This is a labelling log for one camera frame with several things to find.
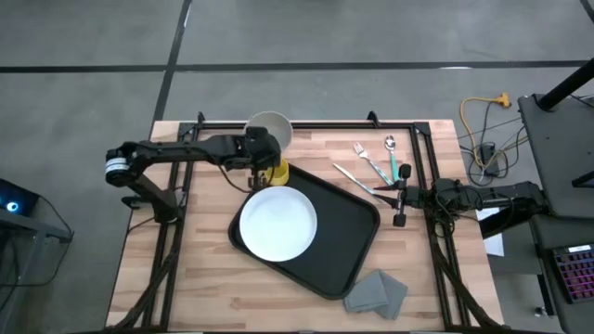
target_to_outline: gray concrete floor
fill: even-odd
[[[181,5],[0,0],[0,67],[165,64]],[[594,56],[593,30],[577,0],[194,0],[178,63],[584,60]],[[384,119],[454,119],[464,135],[463,98],[507,92],[515,102],[574,70],[177,73],[164,119],[193,120],[201,110],[239,120],[268,109],[292,119],[362,119],[375,110]],[[28,289],[20,332],[103,326],[130,214],[119,202],[125,192],[104,182],[104,155],[148,136],[161,81],[161,73],[0,74],[0,177],[47,196],[76,231],[56,280]],[[473,129],[484,108],[469,103]],[[495,124],[518,113],[495,106],[489,116]],[[485,140],[502,144],[520,127]],[[535,170],[524,145],[496,184],[538,182]],[[556,319],[533,317],[542,303],[534,276],[493,270],[508,325],[560,331]]]

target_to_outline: fork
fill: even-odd
[[[388,176],[386,176],[386,174],[381,171],[380,167],[378,167],[378,165],[376,165],[375,162],[371,161],[371,159],[368,157],[368,153],[363,149],[361,144],[359,144],[358,142],[354,143],[353,148],[355,149],[355,152],[359,156],[359,158],[362,158],[362,159],[365,159],[366,161],[368,161],[369,164],[371,165],[371,167],[373,167],[373,169],[376,172],[378,172],[378,174],[381,176],[383,181],[385,181],[385,183],[388,186],[392,184],[392,181],[390,180],[390,178]]]

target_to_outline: white plate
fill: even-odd
[[[255,194],[243,207],[239,232],[257,257],[288,261],[303,253],[314,240],[316,210],[300,191],[272,186]]]

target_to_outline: wooden table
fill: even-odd
[[[428,121],[442,177],[466,182],[464,164],[452,121]],[[152,141],[175,141],[179,122],[156,122]],[[214,131],[202,131],[200,139]],[[235,131],[216,131],[236,133]],[[390,160],[383,139],[393,135],[398,164],[414,159],[410,136],[404,130],[295,130],[284,157],[309,173],[355,193],[377,205],[381,227],[369,250],[357,280],[375,269],[408,285],[400,316],[387,321],[375,313],[347,314],[342,301],[327,301],[258,263],[231,246],[227,227],[246,195],[227,184],[218,169],[208,163],[194,165],[188,197],[186,227],[177,271],[170,330],[195,331],[354,331],[354,330],[431,330],[443,329],[438,304],[433,263],[422,211],[407,208],[407,226],[392,226],[394,211],[372,198],[337,171],[339,163],[368,186],[381,186],[382,180],[367,162],[353,151],[358,141],[380,167],[390,172]],[[424,145],[424,165],[429,166]],[[183,177],[180,168],[180,183]],[[146,172],[158,186],[166,187],[170,165],[160,164]],[[428,167],[426,174],[430,177]],[[229,173],[237,185],[247,187],[245,171]],[[416,173],[409,179],[417,185]],[[131,225],[152,215],[149,209],[135,212]],[[108,315],[108,325],[117,323],[134,305],[149,282],[150,268],[158,235],[156,224],[146,224],[128,236]],[[487,313],[502,323],[493,277],[476,222],[456,222],[454,236],[462,279]],[[454,319],[458,319],[453,290],[448,287]],[[159,320],[158,302],[154,321]]]

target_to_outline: keyboard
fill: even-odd
[[[594,244],[552,250],[569,303],[594,300]]]

